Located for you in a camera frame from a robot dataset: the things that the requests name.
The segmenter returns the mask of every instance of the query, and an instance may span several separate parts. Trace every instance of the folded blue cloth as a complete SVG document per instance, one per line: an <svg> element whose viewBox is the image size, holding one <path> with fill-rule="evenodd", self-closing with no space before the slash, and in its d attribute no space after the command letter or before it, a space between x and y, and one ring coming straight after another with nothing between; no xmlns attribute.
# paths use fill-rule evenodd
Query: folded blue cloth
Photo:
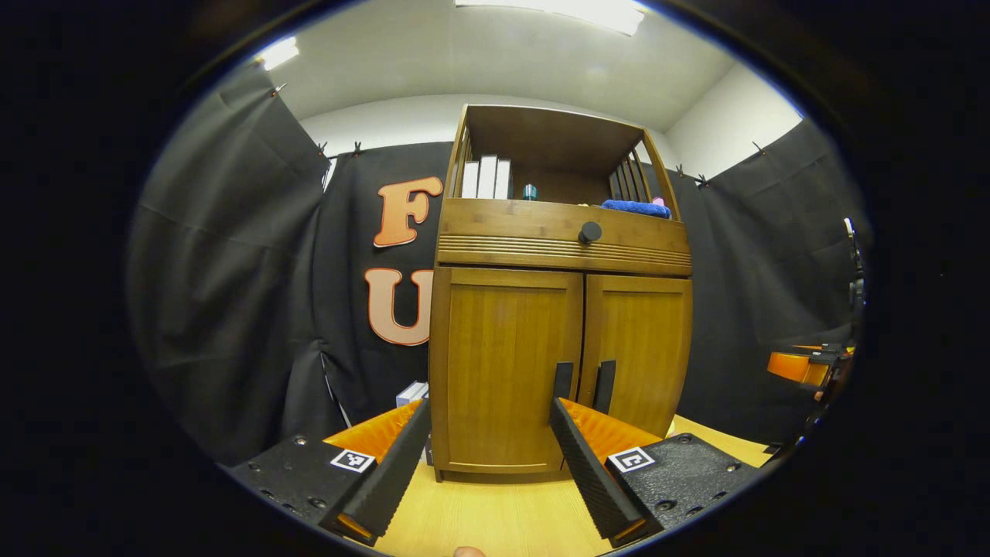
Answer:
<svg viewBox="0 0 990 557"><path fill-rule="evenodd" d="M615 199L609 199L608 201L602 203L603 209L615 209L617 211L626 211L628 213L639 213L640 215L649 215L652 217L660 217L664 219L670 218L670 209L664 207L663 205L654 205L652 203L640 203L638 201L617 201Z"/></svg>

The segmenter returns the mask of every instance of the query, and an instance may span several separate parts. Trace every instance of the cabinet door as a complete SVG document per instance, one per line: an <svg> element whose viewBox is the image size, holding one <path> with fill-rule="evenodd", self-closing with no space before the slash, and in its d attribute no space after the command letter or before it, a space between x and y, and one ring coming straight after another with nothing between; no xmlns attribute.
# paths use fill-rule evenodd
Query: cabinet door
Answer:
<svg viewBox="0 0 990 557"><path fill-rule="evenodd" d="M430 329L438 470L559 470L549 427L557 362L577 394L583 278L578 273L439 267Z"/></svg>
<svg viewBox="0 0 990 557"><path fill-rule="evenodd" d="M684 386L691 346L691 280L587 277L578 401L594 403L598 368L615 360L609 415L663 437Z"/></svg>

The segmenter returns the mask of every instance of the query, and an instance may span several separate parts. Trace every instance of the white wall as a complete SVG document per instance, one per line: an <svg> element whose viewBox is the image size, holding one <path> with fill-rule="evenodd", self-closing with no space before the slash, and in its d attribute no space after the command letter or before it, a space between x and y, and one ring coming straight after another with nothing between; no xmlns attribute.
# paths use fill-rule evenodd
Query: white wall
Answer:
<svg viewBox="0 0 990 557"><path fill-rule="evenodd" d="M756 153L752 142L766 147L801 120L789 100L737 63L667 130L666 139L685 173L711 178Z"/></svg>
<svg viewBox="0 0 990 557"><path fill-rule="evenodd" d="M307 118L301 124L318 145L327 142L324 153L328 155L353 151L355 141L361 142L362 149L453 141L460 111L467 103L556 108L636 125L635 122L566 104L522 97L472 94L426 95L369 102ZM663 164L674 168L680 158L670 148L667 139L654 130L649 130L649 134ZM642 148L639 149L639 154L641 158L649 160Z"/></svg>

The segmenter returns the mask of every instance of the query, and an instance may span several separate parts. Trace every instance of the wooden cabinet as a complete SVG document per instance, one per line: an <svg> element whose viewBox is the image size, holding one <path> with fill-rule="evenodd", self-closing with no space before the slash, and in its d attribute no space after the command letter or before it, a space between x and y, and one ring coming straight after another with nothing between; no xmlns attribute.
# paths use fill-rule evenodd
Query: wooden cabinet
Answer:
<svg viewBox="0 0 990 557"><path fill-rule="evenodd" d="M592 406L602 362L615 362L609 415L664 436L677 410L691 336L691 281L589 275L577 401Z"/></svg>
<svg viewBox="0 0 990 557"><path fill-rule="evenodd" d="M573 364L569 397L593 405L607 387L599 366L614 361L609 414L664 436L687 369L691 251L649 133L570 112L467 106L455 137L430 327L438 479L560 470L548 424L560 362ZM659 192L638 145L659 170ZM464 163L481 155L511 159L517 194L533 182L541 201L461 198ZM588 206L656 194L670 219ZM586 223L598 225L596 240L579 240Z"/></svg>
<svg viewBox="0 0 990 557"><path fill-rule="evenodd" d="M433 285L440 298L431 316L435 464L459 472L559 470L548 418L557 362L576 369L581 358L583 276L440 268Z"/></svg>

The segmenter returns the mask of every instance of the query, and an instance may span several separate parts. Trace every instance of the ceiling light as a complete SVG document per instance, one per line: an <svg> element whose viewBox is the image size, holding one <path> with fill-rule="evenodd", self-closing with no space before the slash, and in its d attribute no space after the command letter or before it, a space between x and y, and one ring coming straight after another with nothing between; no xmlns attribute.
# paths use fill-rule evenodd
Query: ceiling light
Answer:
<svg viewBox="0 0 990 557"><path fill-rule="evenodd" d="M584 20L630 37L644 17L643 8L632 0L453 0L453 5L540 10Z"/></svg>
<svg viewBox="0 0 990 557"><path fill-rule="evenodd" d="M264 62L265 69L271 70L286 60L298 55L299 49L296 48L296 38L289 37L261 51L257 56L257 60Z"/></svg>

